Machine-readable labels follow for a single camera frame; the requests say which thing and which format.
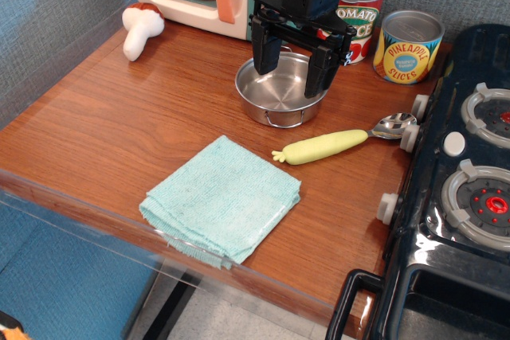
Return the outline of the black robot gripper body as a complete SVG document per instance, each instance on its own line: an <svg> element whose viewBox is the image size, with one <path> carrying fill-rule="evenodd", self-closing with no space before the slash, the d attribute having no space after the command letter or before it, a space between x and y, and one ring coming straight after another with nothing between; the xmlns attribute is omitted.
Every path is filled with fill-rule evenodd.
<svg viewBox="0 0 510 340"><path fill-rule="evenodd" d="M312 52L319 45L334 49L341 63L350 60L355 29L335 12L339 0L253 0L250 16L272 24L275 36Z"/></svg>

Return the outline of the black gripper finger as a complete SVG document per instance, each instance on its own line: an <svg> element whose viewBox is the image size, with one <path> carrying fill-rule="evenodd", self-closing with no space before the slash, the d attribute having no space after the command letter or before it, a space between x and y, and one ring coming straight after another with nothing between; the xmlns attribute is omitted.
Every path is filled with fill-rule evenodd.
<svg viewBox="0 0 510 340"><path fill-rule="evenodd" d="M327 91L341 64L339 54L325 45L312 50L308 61L308 74L304 96L311 99Z"/></svg>
<svg viewBox="0 0 510 340"><path fill-rule="evenodd" d="M264 75L278 65L281 39L274 35L272 24L259 17L252 18L251 30L254 68Z"/></svg>

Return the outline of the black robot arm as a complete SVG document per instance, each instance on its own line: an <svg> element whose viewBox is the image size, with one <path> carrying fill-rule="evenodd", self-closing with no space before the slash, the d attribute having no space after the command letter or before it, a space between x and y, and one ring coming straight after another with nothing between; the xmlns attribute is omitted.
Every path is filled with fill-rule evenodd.
<svg viewBox="0 0 510 340"><path fill-rule="evenodd" d="M328 90L341 65L351 59L354 26L336 14L339 0L253 0L250 15L254 68L260 75L277 68L284 42L311 53L304 97Z"/></svg>

